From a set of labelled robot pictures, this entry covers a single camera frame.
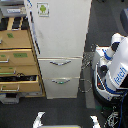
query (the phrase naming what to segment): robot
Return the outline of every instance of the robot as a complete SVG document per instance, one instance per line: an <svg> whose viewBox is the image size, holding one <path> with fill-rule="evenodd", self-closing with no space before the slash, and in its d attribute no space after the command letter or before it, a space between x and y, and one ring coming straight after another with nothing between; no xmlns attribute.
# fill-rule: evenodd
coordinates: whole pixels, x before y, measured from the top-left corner
<svg viewBox="0 0 128 128"><path fill-rule="evenodd" d="M128 90L128 37L116 33L110 47L97 46L92 69L97 97L106 103L118 103Z"/></svg>

